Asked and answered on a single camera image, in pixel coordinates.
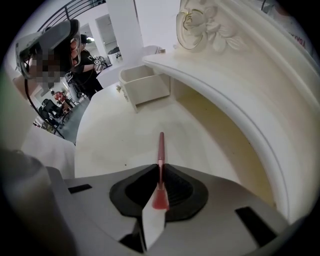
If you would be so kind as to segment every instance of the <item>red stick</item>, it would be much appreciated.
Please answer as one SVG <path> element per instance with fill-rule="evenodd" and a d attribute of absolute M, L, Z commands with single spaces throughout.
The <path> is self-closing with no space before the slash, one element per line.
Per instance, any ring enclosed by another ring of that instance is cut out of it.
<path fill-rule="evenodd" d="M 163 183 L 163 172 L 165 169 L 165 134 L 160 133 L 159 149 L 158 149 L 158 165 L 159 165 L 159 183 L 155 193 L 152 207 L 157 210 L 169 209 L 166 188 Z"/>

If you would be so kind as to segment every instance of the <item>white column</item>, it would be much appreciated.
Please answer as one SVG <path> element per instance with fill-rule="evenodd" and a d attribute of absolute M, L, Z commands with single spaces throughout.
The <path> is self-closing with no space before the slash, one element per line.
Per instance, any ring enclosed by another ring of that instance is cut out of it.
<path fill-rule="evenodd" d="M 136 66 L 144 45 L 134 0 L 107 0 L 106 4 L 124 64 Z"/>
<path fill-rule="evenodd" d="M 143 45 L 172 52 L 177 44 L 176 16 L 181 0 L 135 0 Z"/>
<path fill-rule="evenodd" d="M 100 30 L 98 28 L 97 21 L 95 19 L 90 20 L 89 27 L 90 27 L 95 45 L 99 51 L 99 55 L 106 58 L 108 56 L 108 53 L 104 45 L 104 39 L 102 38 Z"/>

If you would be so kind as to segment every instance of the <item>person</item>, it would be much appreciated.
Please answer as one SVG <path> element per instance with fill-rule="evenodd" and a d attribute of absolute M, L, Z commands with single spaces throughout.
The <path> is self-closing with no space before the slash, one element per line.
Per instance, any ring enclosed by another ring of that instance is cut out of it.
<path fill-rule="evenodd" d="M 266 14 L 281 25 L 311 55 L 320 66 L 319 56 L 304 29 L 278 2 L 268 6 Z"/>
<path fill-rule="evenodd" d="M 75 67 L 73 72 L 73 80 L 79 87 L 83 89 L 83 93 L 91 100 L 96 91 L 101 91 L 103 88 L 97 80 L 97 72 L 95 71 L 95 59 L 91 56 L 90 52 L 85 50 L 87 43 L 91 41 L 85 34 L 81 34 L 80 38 L 80 64 Z"/>
<path fill-rule="evenodd" d="M 73 108 L 69 103 L 68 99 L 66 98 L 66 96 L 61 91 L 55 92 L 54 90 L 52 90 L 51 95 L 54 96 L 54 99 L 56 100 L 57 103 L 63 105 L 64 109 L 70 110 Z"/>

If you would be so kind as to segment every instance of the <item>black railing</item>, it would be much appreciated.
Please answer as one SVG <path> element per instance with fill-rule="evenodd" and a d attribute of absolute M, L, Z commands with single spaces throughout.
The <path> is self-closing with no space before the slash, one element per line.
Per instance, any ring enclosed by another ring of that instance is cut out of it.
<path fill-rule="evenodd" d="M 41 31 L 47 27 L 54 26 L 59 22 L 75 19 L 80 14 L 98 5 L 105 4 L 106 0 L 72 0 L 57 10 L 48 20 L 38 29 Z"/>

